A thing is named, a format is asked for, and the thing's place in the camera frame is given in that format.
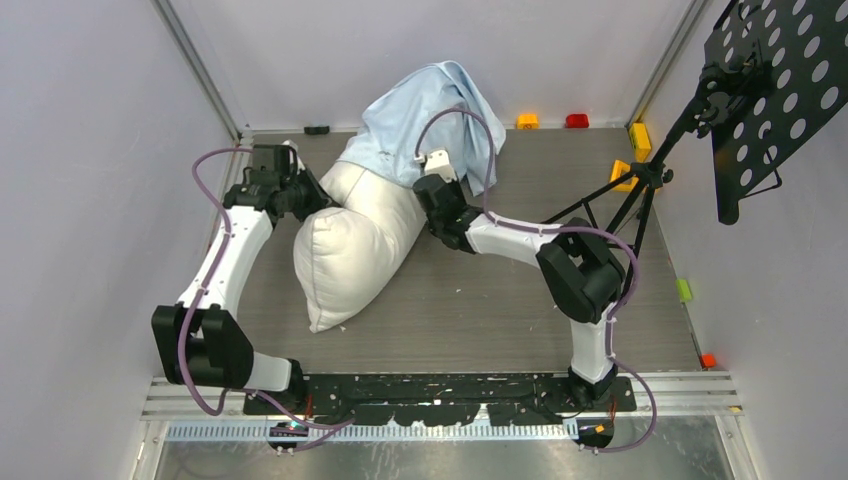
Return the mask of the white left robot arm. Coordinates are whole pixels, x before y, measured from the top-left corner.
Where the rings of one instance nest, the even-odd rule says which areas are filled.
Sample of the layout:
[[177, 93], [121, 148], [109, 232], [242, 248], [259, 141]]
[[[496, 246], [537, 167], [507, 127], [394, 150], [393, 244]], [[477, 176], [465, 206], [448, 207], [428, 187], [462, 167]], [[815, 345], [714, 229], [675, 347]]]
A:
[[208, 414], [217, 415], [223, 408], [203, 399], [203, 387], [268, 395], [280, 412], [293, 414], [307, 398], [300, 363], [256, 351], [237, 321], [237, 311], [254, 262], [278, 221], [287, 215], [304, 221], [335, 203], [290, 140], [230, 151], [271, 164], [246, 167], [241, 182], [217, 196], [201, 180], [199, 168], [218, 153], [194, 161], [193, 180], [215, 208], [218, 230], [190, 285], [174, 304], [154, 310], [154, 339], [167, 380], [186, 386]]

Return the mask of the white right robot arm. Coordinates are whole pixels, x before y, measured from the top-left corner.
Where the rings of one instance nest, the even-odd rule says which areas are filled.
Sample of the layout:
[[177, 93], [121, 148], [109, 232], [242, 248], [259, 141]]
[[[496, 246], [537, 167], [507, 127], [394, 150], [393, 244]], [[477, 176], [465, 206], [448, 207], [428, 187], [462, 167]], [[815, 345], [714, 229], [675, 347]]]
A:
[[413, 191], [433, 236], [450, 249], [505, 257], [541, 272], [554, 304], [570, 321], [566, 392], [575, 406], [598, 409], [610, 398], [618, 373], [611, 329], [625, 280], [607, 245], [610, 235], [580, 218], [545, 225], [486, 212], [467, 203], [446, 150], [415, 161], [423, 175]]

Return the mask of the light blue pillowcase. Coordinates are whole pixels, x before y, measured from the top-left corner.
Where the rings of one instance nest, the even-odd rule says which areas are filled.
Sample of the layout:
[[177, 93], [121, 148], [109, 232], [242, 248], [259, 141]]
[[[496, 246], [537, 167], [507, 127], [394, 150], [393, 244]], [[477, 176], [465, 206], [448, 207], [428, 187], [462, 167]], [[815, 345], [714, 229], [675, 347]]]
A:
[[362, 121], [339, 157], [343, 162], [410, 188], [423, 175], [417, 155], [444, 149], [474, 195], [496, 182], [489, 147], [501, 150], [506, 129], [455, 61], [431, 63], [408, 75], [369, 105]]

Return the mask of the white pillow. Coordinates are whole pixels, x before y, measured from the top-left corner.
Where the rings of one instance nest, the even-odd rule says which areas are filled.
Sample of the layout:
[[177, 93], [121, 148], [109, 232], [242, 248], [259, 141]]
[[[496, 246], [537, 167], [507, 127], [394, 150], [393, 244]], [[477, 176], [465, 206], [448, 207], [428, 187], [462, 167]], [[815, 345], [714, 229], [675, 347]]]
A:
[[365, 309], [403, 264], [425, 223], [411, 189], [359, 165], [335, 163], [320, 185], [338, 205], [310, 215], [293, 243], [313, 333]]

